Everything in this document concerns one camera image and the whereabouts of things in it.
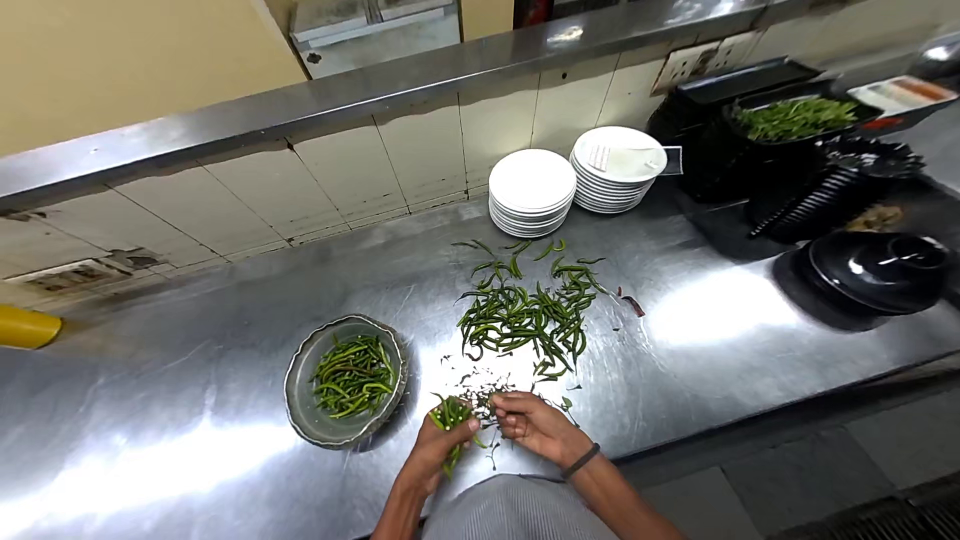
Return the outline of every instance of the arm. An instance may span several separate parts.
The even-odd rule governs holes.
[[[530,392],[493,396],[503,436],[567,469],[593,446],[563,413]],[[681,540],[682,534],[660,516],[627,483],[620,472],[598,454],[567,482],[593,513],[621,540]]]
[[[480,429],[480,422],[470,417],[450,431],[442,431],[427,417],[423,418],[417,442],[406,463],[394,480],[380,521],[371,540],[409,540],[420,522],[426,498],[437,491],[440,471],[450,449],[468,443]]]

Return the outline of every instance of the electrical outlet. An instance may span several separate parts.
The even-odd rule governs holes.
[[[744,32],[720,41],[717,54],[707,67],[707,73],[740,65],[754,49],[759,38],[760,32]]]
[[[654,83],[654,92],[667,90],[707,73],[719,47],[720,41],[711,41],[670,53]]]
[[[38,270],[30,274],[7,278],[4,281],[11,284],[30,286],[46,292],[66,292],[85,288],[89,284],[101,284],[124,280],[131,276],[131,272],[97,258],[88,258],[57,266]]]

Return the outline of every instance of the steel countertop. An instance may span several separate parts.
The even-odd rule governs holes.
[[[573,209],[555,234],[567,258],[608,258],[596,265],[601,283],[647,312],[638,319],[598,298],[576,375],[537,386],[569,397],[607,455],[960,350],[960,313],[945,303],[868,331],[821,323],[784,295],[773,258],[720,255],[668,192],[658,184],[615,217]],[[454,300],[486,259],[450,246],[470,238],[513,243],[485,200],[447,206],[84,306],[41,352],[0,351],[0,537],[369,533],[436,401],[430,392],[454,391],[474,367],[459,355],[455,324],[467,306]],[[530,260],[539,245],[521,261],[528,285],[547,279],[551,258]],[[283,376],[306,335],[352,312],[409,344],[408,395],[368,444],[327,451],[288,425]],[[532,354],[478,365],[525,389]],[[494,456],[496,472],[473,449],[433,504],[497,473],[558,475],[509,443]]]

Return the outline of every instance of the stack of white plates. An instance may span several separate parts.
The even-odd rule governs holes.
[[[597,154],[607,153],[601,167]],[[590,130],[573,146],[570,164],[577,173],[581,207],[600,213],[619,213],[640,203],[667,164],[656,139],[631,128],[607,126]]]
[[[490,173],[490,218],[504,233],[536,238],[566,219],[577,187],[573,167],[548,150],[520,150]]]

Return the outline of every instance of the green vegetables in tray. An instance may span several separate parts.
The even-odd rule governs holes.
[[[330,418],[348,418],[380,405],[393,393],[396,373],[380,338],[358,335],[349,341],[333,336],[333,350],[323,356],[310,379],[317,408]]]
[[[473,240],[455,245],[492,251]],[[523,273],[516,262],[517,256],[530,246],[530,242],[518,242],[504,249],[516,248],[509,262],[494,257],[489,262],[477,265],[473,274],[481,274],[480,282],[461,299],[472,298],[473,304],[457,323],[463,335],[464,352],[477,361],[484,350],[511,355],[514,349],[532,344],[540,362],[534,374],[541,379],[557,380],[567,371],[574,371],[577,356],[587,347],[584,332],[584,311],[597,297],[607,291],[600,286],[590,266],[601,260],[577,259],[576,264],[565,264],[564,257],[557,257],[550,266],[550,276],[562,280],[559,286],[544,288],[539,282],[535,291],[511,284],[520,280]],[[566,247],[563,240],[550,245],[534,260],[546,258],[551,253],[561,252]],[[477,356],[467,353],[467,346]]]
[[[856,121],[855,107],[854,102],[807,97],[738,110],[735,117],[751,140],[782,142],[849,126]]]
[[[459,398],[455,396],[443,397],[440,394],[434,394],[434,396],[440,398],[440,404],[431,409],[427,415],[441,430],[450,431],[466,421],[469,417],[469,405]],[[473,443],[480,448],[487,448],[487,445],[480,442],[480,439],[478,439],[476,435],[473,436]],[[447,478],[453,477],[453,468],[457,466],[457,461],[460,460],[460,454],[462,452],[463,448],[458,444],[450,449],[450,453],[446,455],[443,467]]]

